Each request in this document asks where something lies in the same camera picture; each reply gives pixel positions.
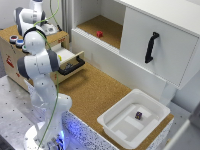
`cabinet door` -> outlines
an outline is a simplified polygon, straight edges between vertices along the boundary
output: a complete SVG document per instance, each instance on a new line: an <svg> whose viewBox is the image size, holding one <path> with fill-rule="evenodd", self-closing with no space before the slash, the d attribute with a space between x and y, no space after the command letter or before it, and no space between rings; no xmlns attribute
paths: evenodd
<svg viewBox="0 0 200 150"><path fill-rule="evenodd" d="M153 60L145 63L153 32L159 37L154 40ZM179 86L197 41L191 34L127 8L120 54Z"/></svg>

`white plastic tub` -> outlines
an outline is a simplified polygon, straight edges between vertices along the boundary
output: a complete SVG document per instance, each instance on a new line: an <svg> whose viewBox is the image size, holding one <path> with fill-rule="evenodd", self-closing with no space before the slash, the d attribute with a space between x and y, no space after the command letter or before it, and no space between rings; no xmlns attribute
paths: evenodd
<svg viewBox="0 0 200 150"><path fill-rule="evenodd" d="M141 120L135 118L137 112L142 113ZM135 149L169 113L169 108L135 89L97 120L118 144Z"/></svg>

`small red block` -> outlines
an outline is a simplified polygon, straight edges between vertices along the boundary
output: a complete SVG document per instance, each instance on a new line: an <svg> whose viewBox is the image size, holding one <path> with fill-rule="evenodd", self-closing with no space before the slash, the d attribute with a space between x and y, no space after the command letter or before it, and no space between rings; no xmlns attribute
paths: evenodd
<svg viewBox="0 0 200 150"><path fill-rule="evenodd" d="M97 31L97 37L103 37L103 32L102 31Z"/></svg>

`cabinet compartment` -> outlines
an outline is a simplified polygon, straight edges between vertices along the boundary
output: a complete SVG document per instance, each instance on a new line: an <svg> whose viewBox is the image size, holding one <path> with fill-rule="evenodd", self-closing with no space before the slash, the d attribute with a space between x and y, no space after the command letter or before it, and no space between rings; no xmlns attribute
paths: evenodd
<svg viewBox="0 0 200 150"><path fill-rule="evenodd" d="M146 64L145 56L153 32L160 36L154 40L153 60ZM127 8L120 54L179 86L197 41L198 38L191 34Z"/></svg>
<svg viewBox="0 0 200 150"><path fill-rule="evenodd" d="M100 40L120 49L126 7L114 0L74 0L73 28L95 36L103 32Z"/></svg>

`drawer handle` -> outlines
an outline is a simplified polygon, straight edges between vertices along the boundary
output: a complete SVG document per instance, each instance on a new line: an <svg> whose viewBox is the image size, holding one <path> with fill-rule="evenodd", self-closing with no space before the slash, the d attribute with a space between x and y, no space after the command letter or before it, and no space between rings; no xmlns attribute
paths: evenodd
<svg viewBox="0 0 200 150"><path fill-rule="evenodd" d="M83 59L81 59L79 56L76 57L76 60L79 62L78 64L74 65L73 67L70 67L68 69L62 70L61 68L59 68L58 72L61 75L68 75L71 72L75 71L76 69L80 68L81 66L83 66L85 64L85 61Z"/></svg>
<svg viewBox="0 0 200 150"><path fill-rule="evenodd" d="M153 45L154 45L154 40L158 38L160 35L156 32L153 32L153 36L151 37L149 41L149 45L147 48L147 53L145 56L145 63L148 64L150 61L153 60L153 57L151 56L152 50L153 50Z"/></svg>

